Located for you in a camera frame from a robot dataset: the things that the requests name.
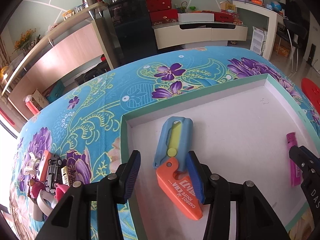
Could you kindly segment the red paper gift bag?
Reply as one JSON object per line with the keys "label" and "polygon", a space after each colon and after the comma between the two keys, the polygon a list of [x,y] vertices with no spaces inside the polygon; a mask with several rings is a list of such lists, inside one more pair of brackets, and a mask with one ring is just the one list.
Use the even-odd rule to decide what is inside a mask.
{"label": "red paper gift bag", "polygon": [[40,112],[40,110],[33,104],[32,102],[32,96],[27,95],[24,99],[26,107],[33,113],[33,115],[36,115]]}

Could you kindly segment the floral blue tablecloth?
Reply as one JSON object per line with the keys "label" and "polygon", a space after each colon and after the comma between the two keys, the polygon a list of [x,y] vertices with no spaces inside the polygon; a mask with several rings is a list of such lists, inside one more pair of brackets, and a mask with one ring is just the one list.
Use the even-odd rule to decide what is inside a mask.
{"label": "floral blue tablecloth", "polygon": [[43,225],[32,217],[25,167],[45,151],[61,155],[83,183],[96,182],[120,164],[120,119],[127,112],[180,94],[239,78],[269,74],[306,113],[315,131],[319,114],[287,75],[256,53],[236,47],[200,47],[138,60],[100,75],[33,116],[18,136],[9,206],[20,239]]}

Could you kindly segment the black water dispenser cabinet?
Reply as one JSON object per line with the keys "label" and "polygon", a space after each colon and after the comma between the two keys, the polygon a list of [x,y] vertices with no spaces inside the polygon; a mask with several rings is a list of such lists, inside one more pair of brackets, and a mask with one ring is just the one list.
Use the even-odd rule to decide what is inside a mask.
{"label": "black water dispenser cabinet", "polygon": [[108,0],[108,10],[116,33],[120,64],[157,54],[146,0]]}

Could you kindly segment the red handbag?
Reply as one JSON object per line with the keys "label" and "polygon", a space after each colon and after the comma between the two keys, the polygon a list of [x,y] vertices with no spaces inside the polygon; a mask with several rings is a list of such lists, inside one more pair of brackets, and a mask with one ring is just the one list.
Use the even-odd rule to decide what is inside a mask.
{"label": "red handbag", "polygon": [[169,10],[172,8],[171,0],[146,0],[149,12]]}

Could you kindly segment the yellow flower vase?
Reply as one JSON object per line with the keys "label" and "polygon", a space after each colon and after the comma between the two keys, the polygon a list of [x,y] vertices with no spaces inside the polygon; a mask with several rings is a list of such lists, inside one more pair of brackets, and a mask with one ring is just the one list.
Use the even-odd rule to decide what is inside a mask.
{"label": "yellow flower vase", "polygon": [[19,40],[14,43],[14,50],[20,50],[27,55],[36,44],[37,37],[33,37],[35,33],[36,29],[29,29],[25,33],[21,33]]}

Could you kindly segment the teal white box lid tray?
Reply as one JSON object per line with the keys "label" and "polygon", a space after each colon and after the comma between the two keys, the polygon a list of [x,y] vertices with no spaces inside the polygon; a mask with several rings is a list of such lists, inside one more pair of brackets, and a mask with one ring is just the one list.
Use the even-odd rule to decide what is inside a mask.
{"label": "teal white box lid tray", "polygon": [[300,187],[290,184],[286,135],[319,155],[319,136],[306,111],[271,76],[257,75],[206,87],[124,114],[120,128],[121,160],[141,154],[129,207],[138,239],[202,239],[203,217],[187,218],[160,189],[152,166],[165,121],[190,118],[191,149],[199,161],[228,181],[253,181],[286,230],[308,209]]}

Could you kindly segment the white side desk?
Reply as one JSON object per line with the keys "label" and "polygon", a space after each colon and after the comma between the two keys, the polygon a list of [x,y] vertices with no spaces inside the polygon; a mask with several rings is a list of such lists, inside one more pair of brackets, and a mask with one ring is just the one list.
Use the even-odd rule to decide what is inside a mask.
{"label": "white side desk", "polygon": [[270,60],[274,42],[276,40],[278,25],[284,25],[283,20],[285,18],[262,5],[237,0],[232,0],[232,3],[237,7],[238,13],[246,25],[249,24],[253,27],[265,29],[267,31],[263,57]]}

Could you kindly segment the salmon grey folding knife toy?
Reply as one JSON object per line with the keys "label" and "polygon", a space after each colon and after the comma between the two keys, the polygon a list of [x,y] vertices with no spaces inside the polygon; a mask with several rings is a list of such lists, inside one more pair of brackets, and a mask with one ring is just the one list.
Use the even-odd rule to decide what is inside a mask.
{"label": "salmon grey folding knife toy", "polygon": [[41,182],[46,181],[49,161],[51,158],[52,154],[48,150],[45,150],[40,160],[39,169],[37,173],[37,178]]}

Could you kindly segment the black gold patterned lighter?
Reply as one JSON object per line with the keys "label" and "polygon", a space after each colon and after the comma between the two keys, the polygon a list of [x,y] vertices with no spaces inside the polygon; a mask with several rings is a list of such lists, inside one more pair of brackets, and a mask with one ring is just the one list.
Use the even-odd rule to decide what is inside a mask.
{"label": "black gold patterned lighter", "polygon": [[61,176],[62,176],[62,183],[64,185],[70,186],[70,179],[68,175],[68,167],[64,166],[61,168]]}

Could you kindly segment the white smart watch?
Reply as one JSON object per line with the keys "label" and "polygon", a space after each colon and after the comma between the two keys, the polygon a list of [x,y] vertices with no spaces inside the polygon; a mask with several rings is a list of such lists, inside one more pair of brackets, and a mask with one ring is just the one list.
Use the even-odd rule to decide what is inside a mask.
{"label": "white smart watch", "polygon": [[49,217],[54,207],[57,205],[57,199],[55,196],[46,190],[40,190],[36,198],[36,203],[31,205],[32,218],[36,221],[43,221],[43,216]]}

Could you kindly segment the orange blue carrot knife toy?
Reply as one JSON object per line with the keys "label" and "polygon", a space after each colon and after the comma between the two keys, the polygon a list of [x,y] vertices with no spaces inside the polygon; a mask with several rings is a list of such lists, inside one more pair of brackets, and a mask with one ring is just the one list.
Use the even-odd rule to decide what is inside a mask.
{"label": "orange blue carrot knife toy", "polygon": [[186,174],[186,159],[191,150],[193,121],[172,116],[162,126],[153,168],[159,187],[189,219],[202,218],[202,210],[191,182]]}

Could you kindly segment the wooden curved desk shelf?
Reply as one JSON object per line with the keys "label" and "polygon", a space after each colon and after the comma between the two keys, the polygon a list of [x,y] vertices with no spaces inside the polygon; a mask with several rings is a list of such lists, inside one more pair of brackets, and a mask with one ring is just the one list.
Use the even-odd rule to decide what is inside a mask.
{"label": "wooden curved desk shelf", "polygon": [[56,42],[59,36],[88,19],[91,11],[98,10],[109,12],[105,3],[97,2],[60,23],[29,51],[9,77],[6,87],[12,85],[25,67],[30,68],[8,96],[9,102],[25,120],[33,115],[23,99],[35,90],[44,92],[76,68],[101,55],[105,56],[110,69],[119,67],[112,35],[103,17],[93,19],[88,25]]}

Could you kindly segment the cream tv stand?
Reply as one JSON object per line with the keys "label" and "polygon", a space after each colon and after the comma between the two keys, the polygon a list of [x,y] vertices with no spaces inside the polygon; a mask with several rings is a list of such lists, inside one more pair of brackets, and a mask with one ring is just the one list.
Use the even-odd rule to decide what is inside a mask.
{"label": "cream tv stand", "polygon": [[167,23],[153,27],[158,49],[184,44],[245,41],[248,27],[221,22]]}

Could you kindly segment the pink kids watch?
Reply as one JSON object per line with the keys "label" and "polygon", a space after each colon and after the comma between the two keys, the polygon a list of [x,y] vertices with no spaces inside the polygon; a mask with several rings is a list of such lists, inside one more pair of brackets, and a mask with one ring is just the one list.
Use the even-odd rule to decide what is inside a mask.
{"label": "pink kids watch", "polygon": [[61,200],[61,198],[64,196],[64,194],[68,191],[69,186],[65,184],[56,184],[55,188],[55,199],[57,202]]}

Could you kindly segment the black toy car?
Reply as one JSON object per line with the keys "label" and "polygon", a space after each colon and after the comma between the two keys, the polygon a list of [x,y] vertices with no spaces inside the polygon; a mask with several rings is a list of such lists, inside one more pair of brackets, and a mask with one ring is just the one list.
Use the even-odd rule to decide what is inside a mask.
{"label": "black toy car", "polygon": [[62,184],[62,163],[60,156],[57,154],[53,154],[48,160],[47,177],[44,185],[49,193],[55,193],[57,184]]}

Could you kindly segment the pink puppy figurine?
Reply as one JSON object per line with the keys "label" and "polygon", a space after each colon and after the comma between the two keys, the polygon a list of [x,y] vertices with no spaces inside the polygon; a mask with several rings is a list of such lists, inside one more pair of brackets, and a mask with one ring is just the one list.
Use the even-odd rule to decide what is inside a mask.
{"label": "pink puppy figurine", "polygon": [[43,182],[38,181],[36,179],[31,178],[28,181],[29,189],[28,189],[28,197],[32,200],[32,202],[36,203],[37,197],[41,190],[45,190],[46,187]]}

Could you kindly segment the white flat box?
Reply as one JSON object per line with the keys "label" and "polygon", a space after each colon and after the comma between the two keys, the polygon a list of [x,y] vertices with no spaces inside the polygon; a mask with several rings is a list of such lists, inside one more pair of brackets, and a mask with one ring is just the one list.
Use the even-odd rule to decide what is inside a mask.
{"label": "white flat box", "polygon": [[189,12],[178,14],[178,22],[214,22],[214,14],[206,12]]}

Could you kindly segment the red stool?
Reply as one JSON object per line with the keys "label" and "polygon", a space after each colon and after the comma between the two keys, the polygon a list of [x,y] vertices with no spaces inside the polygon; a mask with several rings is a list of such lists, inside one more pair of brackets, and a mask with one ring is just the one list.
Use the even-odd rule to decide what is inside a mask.
{"label": "red stool", "polygon": [[320,114],[320,88],[306,77],[302,78],[301,88],[303,93],[316,109],[317,113]]}

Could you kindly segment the black chair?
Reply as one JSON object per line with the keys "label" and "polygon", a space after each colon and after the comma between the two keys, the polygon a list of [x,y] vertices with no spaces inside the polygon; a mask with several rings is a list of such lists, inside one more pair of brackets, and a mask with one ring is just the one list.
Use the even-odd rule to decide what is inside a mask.
{"label": "black chair", "polygon": [[291,72],[293,72],[294,55],[296,54],[296,71],[298,71],[298,61],[299,61],[299,50],[302,47],[302,41],[305,40],[308,31],[307,29],[299,23],[292,22],[287,18],[283,19],[284,29],[280,29],[276,32],[279,37],[278,49],[280,48],[281,41],[284,40],[289,42],[291,47]]}

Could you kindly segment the red gift box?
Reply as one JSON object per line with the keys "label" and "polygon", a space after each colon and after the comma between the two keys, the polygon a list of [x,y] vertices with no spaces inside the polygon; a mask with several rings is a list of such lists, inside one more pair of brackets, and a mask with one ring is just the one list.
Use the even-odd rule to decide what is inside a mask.
{"label": "red gift box", "polygon": [[178,21],[178,11],[177,9],[168,9],[150,12],[150,19],[152,25],[160,25],[166,23],[172,23]]}

